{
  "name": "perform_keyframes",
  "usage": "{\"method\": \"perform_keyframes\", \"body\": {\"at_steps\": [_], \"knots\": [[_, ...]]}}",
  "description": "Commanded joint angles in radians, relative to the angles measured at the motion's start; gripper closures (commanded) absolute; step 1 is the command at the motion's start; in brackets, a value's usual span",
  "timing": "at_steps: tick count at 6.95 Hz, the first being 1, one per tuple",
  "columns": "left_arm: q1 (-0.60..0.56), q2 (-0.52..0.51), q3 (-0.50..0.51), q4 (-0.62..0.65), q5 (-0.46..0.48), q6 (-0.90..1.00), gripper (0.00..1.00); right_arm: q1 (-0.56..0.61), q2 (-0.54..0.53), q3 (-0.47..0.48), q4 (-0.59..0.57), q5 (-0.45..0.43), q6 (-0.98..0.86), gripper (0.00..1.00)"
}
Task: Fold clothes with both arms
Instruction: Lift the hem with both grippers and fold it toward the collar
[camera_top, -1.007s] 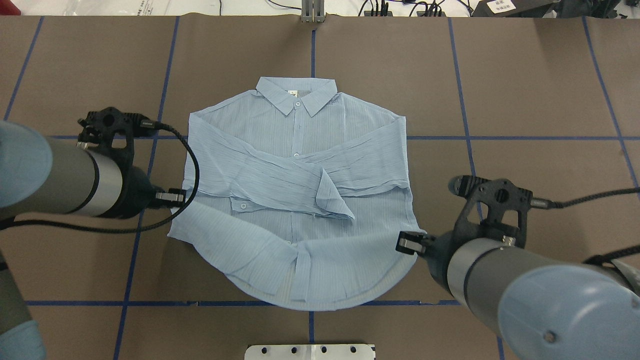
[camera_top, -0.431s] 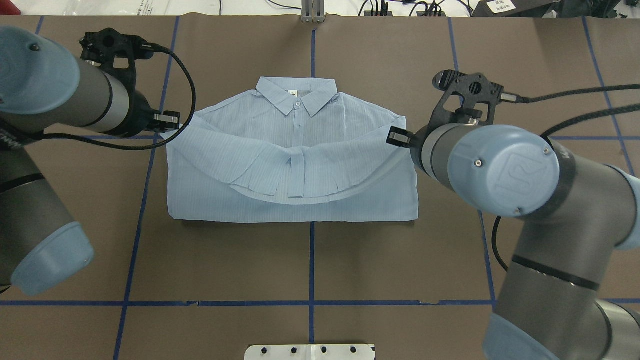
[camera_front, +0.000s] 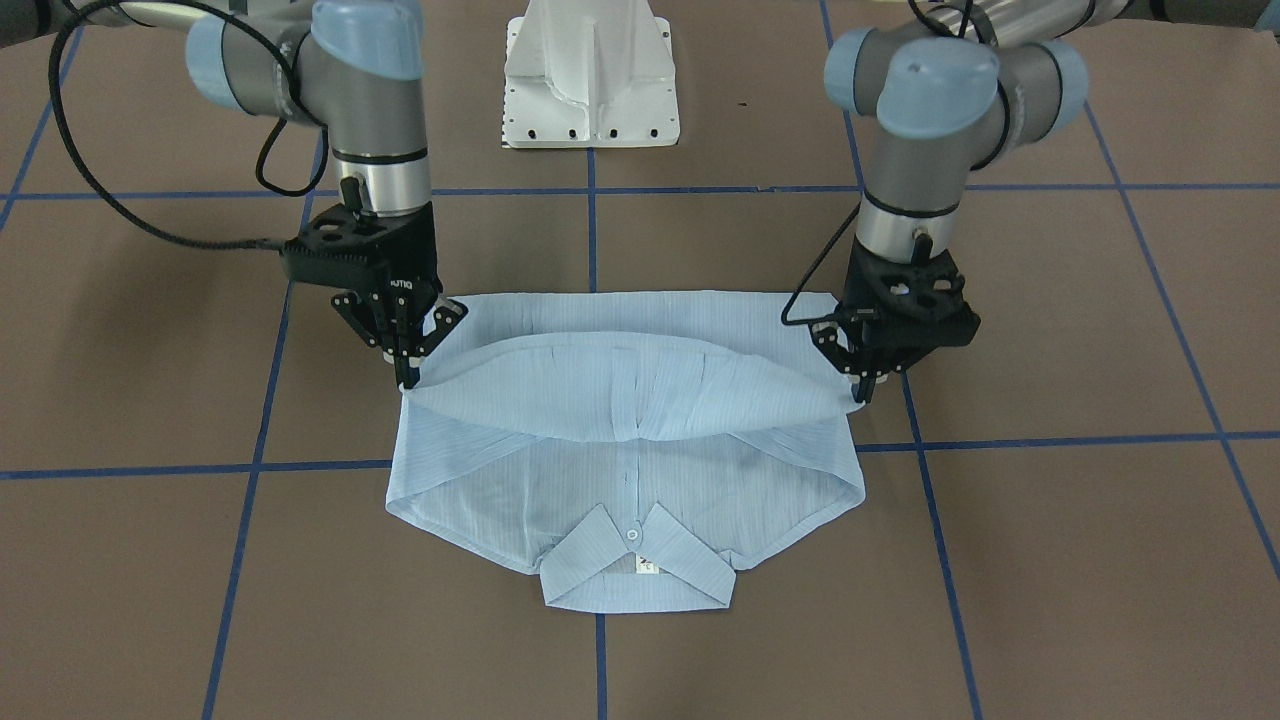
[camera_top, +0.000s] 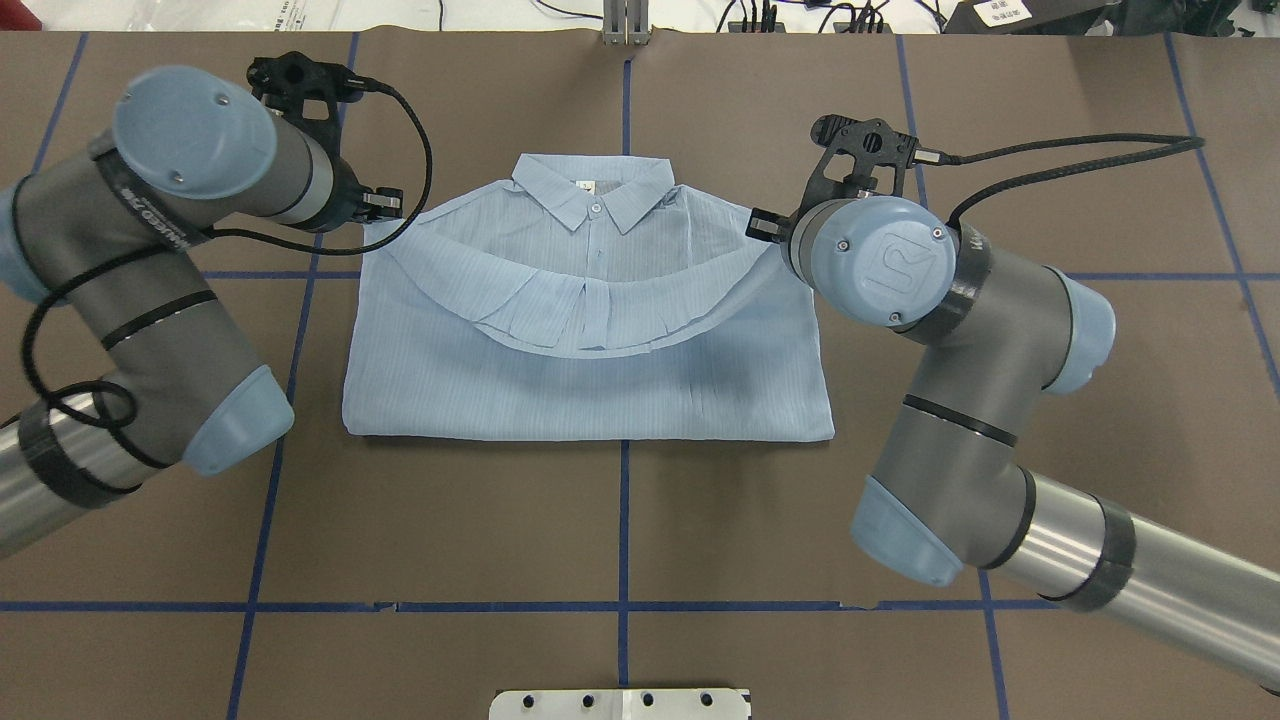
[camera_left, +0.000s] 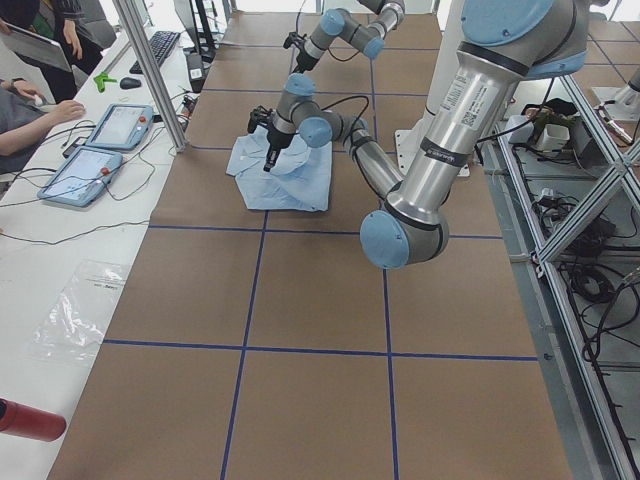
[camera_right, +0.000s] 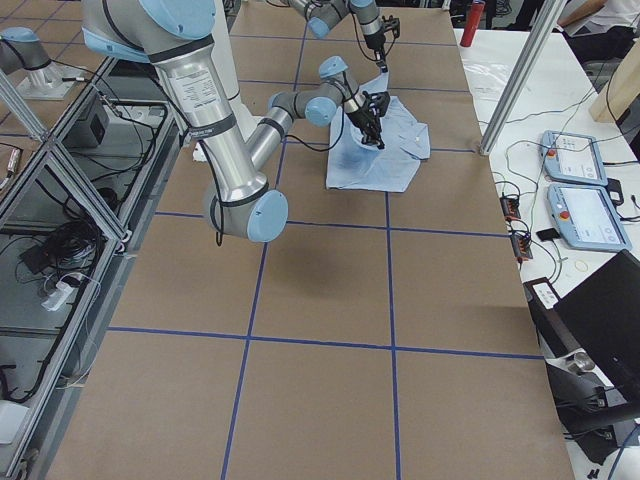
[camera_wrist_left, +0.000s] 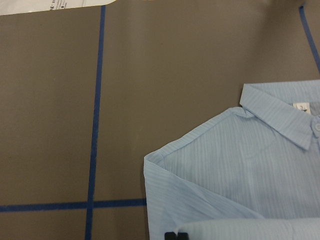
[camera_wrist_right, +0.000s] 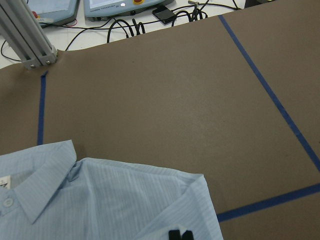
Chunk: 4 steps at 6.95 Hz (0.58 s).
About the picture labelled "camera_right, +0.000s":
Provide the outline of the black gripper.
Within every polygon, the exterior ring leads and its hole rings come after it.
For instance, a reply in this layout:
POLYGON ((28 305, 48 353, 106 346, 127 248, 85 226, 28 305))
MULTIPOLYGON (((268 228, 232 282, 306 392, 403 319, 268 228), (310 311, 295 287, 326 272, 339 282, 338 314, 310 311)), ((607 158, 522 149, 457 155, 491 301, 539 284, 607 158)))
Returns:
POLYGON ((361 144, 383 150, 385 143, 382 138, 381 118, 367 112, 363 92, 354 97, 354 102, 355 107, 347 116, 362 133, 361 144))
POLYGON ((386 63, 385 42, 386 32, 383 29, 379 29, 377 32, 368 35, 368 48, 373 51, 375 63, 381 74, 389 72, 386 63))

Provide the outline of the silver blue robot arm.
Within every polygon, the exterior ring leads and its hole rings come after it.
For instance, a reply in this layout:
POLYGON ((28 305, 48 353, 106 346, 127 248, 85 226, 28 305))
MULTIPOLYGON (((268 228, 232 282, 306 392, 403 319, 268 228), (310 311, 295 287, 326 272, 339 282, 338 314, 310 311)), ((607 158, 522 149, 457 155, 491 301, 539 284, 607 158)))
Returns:
POLYGON ((219 237, 270 242, 283 231, 288 202, 270 188, 261 168, 297 119, 327 126, 342 112, 365 145, 383 148, 381 118, 386 92, 369 93, 339 56, 325 60, 320 85, 281 92, 249 136, 243 136, 230 96, 219 77, 233 57, 215 61, 217 8, 211 1, 85 1, 86 46, 102 55, 152 65, 163 92, 200 145, 214 176, 204 210, 219 237))
POLYGON ((359 47, 363 56, 375 63, 381 73, 388 72, 386 34, 390 32, 393 36, 389 46, 392 48, 400 36, 400 19, 393 15, 384 17, 375 1, 293 0, 281 1, 281 4, 298 12, 318 39, 325 38, 343 19, 350 17, 354 25, 360 28, 364 42, 372 52, 369 56, 359 47))

